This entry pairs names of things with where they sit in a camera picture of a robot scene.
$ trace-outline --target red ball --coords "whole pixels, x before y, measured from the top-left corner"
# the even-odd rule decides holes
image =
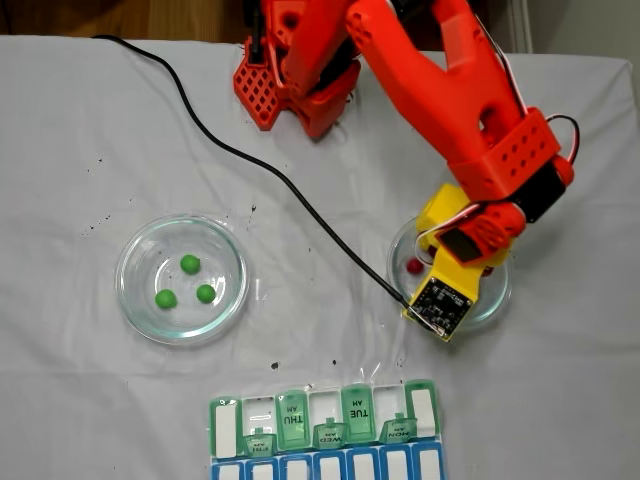
[[[424,264],[416,257],[411,257],[407,262],[407,272],[411,275],[420,275],[424,271]]]

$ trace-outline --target green ball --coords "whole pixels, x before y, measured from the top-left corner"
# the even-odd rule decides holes
[[[178,305],[176,294],[171,290],[160,290],[156,293],[156,305],[163,310],[175,307]]]
[[[216,291],[211,285],[200,285],[196,290],[196,296],[202,303],[211,303],[216,298]]]
[[[200,259],[189,253],[180,260],[180,268],[186,274],[195,275],[200,271]]]

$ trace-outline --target glass petri dish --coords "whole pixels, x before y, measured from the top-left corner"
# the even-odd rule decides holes
[[[180,268],[186,254],[200,259],[200,270]],[[210,340],[238,316],[249,289],[249,272],[238,240],[221,223],[206,217],[175,215],[142,227],[127,243],[116,268],[116,295],[131,325],[156,342],[191,345]],[[209,284],[216,296],[196,297]],[[171,289],[178,305],[160,309],[155,295]]]
[[[407,272],[407,261],[413,257],[416,239],[416,219],[404,225],[397,233],[389,254],[387,255],[387,276],[394,288],[409,300],[411,294],[429,274],[429,267],[425,266],[420,275]],[[496,267],[491,275],[482,277],[478,301],[464,318],[457,332],[470,332],[488,325],[499,316],[507,301],[511,297],[511,258]]]

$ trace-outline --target robotic arm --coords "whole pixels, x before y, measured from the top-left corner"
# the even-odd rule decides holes
[[[477,300],[485,268],[502,263],[526,224],[572,182],[577,145],[569,159],[559,155],[548,119],[525,105],[466,0],[431,2],[446,70],[415,49],[397,18],[416,3],[262,0],[266,34],[247,41],[234,85],[261,129],[291,109],[319,137],[342,113],[360,70],[356,56],[364,55],[460,185],[444,185],[418,217],[418,246],[437,253],[404,311],[448,341]]]

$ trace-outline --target white table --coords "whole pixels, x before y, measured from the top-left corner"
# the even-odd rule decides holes
[[[257,130],[232,92],[238,46],[140,45],[176,68],[214,133],[283,169],[384,273],[391,239],[445,167],[368,68],[314,143],[288,113]],[[635,478],[631,68],[560,56],[513,66],[529,103],[580,121],[576,181],[518,241],[506,318],[446,346],[401,320],[275,178],[210,144],[155,64],[101,41],[0,38],[0,478],[204,479],[213,396],[418,377],[440,389],[452,480]],[[190,350],[137,334],[113,289],[133,232],[179,212],[228,222],[254,274],[238,324]]]

